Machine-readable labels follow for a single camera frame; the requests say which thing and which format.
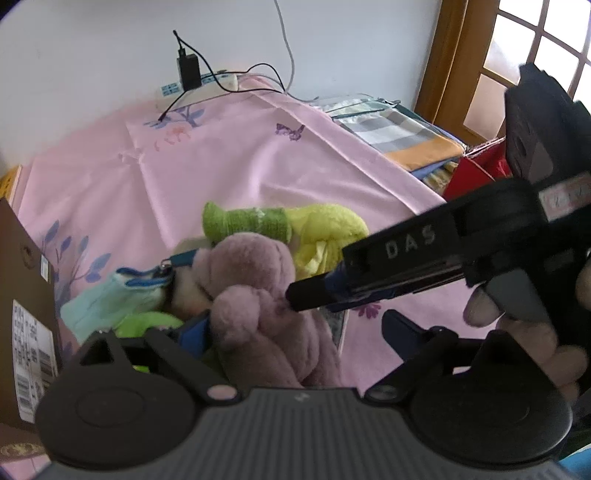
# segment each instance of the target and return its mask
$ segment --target white label sticker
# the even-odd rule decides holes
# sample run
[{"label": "white label sticker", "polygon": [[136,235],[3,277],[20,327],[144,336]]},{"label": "white label sticker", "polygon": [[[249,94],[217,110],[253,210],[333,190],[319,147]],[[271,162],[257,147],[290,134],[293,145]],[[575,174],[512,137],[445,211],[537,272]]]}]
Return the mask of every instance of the white label sticker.
[{"label": "white label sticker", "polygon": [[12,301],[12,364],[21,419],[35,421],[35,409],[57,375],[51,331]]},{"label": "white label sticker", "polygon": [[41,256],[41,276],[43,280],[49,281],[49,262],[45,258],[45,255]]},{"label": "white label sticker", "polygon": [[549,222],[565,217],[591,203],[591,175],[582,173],[542,190],[538,196]]}]

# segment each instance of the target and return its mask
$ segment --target window pane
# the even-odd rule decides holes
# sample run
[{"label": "window pane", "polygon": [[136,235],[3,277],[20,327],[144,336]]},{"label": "window pane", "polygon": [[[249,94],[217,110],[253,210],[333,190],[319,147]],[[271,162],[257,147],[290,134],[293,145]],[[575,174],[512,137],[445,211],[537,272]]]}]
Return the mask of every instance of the window pane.
[{"label": "window pane", "polygon": [[544,30],[583,51],[590,9],[589,0],[550,0]]},{"label": "window pane", "polygon": [[519,65],[526,62],[533,40],[533,30],[498,15],[484,67],[519,83]]},{"label": "window pane", "polygon": [[564,90],[568,90],[579,61],[564,48],[542,37],[534,63],[540,70],[545,70],[554,77]]},{"label": "window pane", "polygon": [[496,137],[505,119],[505,86],[481,75],[464,125],[487,140]]},{"label": "window pane", "polygon": [[589,65],[583,67],[583,74],[577,91],[574,93],[574,99],[581,100],[587,110],[591,111],[591,67]]},{"label": "window pane", "polygon": [[543,0],[501,0],[500,9],[537,25],[540,21]]}]

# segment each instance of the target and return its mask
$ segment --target finger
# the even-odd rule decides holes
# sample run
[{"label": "finger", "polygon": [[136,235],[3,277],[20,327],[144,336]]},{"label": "finger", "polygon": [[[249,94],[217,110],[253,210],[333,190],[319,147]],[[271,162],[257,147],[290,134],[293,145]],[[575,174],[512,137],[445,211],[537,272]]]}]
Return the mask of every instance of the finger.
[{"label": "finger", "polygon": [[473,327],[490,325],[503,314],[487,293],[478,287],[464,309],[464,321]]},{"label": "finger", "polygon": [[496,327],[510,333],[538,365],[549,361],[558,347],[556,331],[548,323],[523,322],[503,315]]},{"label": "finger", "polygon": [[574,286],[579,303],[588,310],[591,310],[591,260],[585,264]]},{"label": "finger", "polygon": [[563,345],[559,346],[552,358],[541,367],[554,385],[562,387],[576,382],[587,370],[587,363],[587,353],[583,348]]},{"label": "finger", "polygon": [[573,404],[579,397],[579,384],[577,382],[563,385],[559,390],[570,404]]}]

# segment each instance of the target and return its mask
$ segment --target power adapter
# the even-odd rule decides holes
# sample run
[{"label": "power adapter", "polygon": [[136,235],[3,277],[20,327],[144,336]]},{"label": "power adapter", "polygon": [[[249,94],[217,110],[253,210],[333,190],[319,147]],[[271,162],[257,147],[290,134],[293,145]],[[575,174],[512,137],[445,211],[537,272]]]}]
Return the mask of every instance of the power adapter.
[{"label": "power adapter", "polygon": [[188,92],[201,86],[199,58],[194,53],[187,55],[185,49],[180,48],[178,50],[177,66],[183,91]]}]

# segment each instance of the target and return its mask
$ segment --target white wall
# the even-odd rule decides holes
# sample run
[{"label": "white wall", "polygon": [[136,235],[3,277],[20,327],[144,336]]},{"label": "white wall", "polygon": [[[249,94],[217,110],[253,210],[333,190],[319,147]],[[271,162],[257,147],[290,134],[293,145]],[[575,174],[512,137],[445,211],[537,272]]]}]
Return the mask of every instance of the white wall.
[{"label": "white wall", "polygon": [[[415,102],[440,0],[280,0],[292,93]],[[173,28],[214,69],[290,64],[272,0],[23,0],[0,23],[0,168],[177,80]]]}]

